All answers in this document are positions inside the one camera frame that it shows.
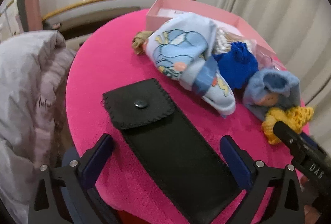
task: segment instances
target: black leather pouch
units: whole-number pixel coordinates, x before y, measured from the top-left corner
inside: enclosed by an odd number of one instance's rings
[[[191,224],[211,223],[239,194],[226,164],[156,79],[103,97],[113,125]]]

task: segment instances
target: pouch flap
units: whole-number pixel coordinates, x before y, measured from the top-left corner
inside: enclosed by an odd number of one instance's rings
[[[126,130],[173,114],[175,104],[156,79],[143,80],[103,94],[113,126]]]

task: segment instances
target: pink tablecloth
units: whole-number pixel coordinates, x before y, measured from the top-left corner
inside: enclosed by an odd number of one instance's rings
[[[153,224],[182,224],[187,223],[187,220],[154,183],[120,132],[112,126],[102,105],[104,92],[156,78],[219,155],[221,137],[231,135],[253,159],[263,160],[269,166],[284,168],[290,163],[291,156],[284,145],[270,146],[267,143],[260,129],[261,122],[240,103],[234,114],[223,119],[202,99],[159,73],[146,55],[135,55],[131,49],[132,39],[145,28],[146,13],[147,10],[141,10],[114,19],[84,43],[68,78],[67,117],[80,155],[93,147],[103,133],[110,134],[115,140],[115,151],[96,184],[108,205]],[[243,195],[241,193],[213,224],[225,223]],[[264,212],[269,196],[270,192],[253,223]]]

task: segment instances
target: snap button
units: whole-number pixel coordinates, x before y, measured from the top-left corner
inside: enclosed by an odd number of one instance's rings
[[[148,107],[148,103],[145,100],[136,100],[134,106],[138,109],[144,109]]]

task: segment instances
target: yellow crochet lace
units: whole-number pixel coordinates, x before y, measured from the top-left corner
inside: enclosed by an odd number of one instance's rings
[[[273,126],[277,121],[283,121],[293,131],[300,134],[302,128],[312,119],[313,115],[314,109],[312,107],[292,107],[286,111],[272,107],[267,112],[265,121],[262,122],[262,130],[268,138],[268,143],[276,145],[281,142],[273,133]]]

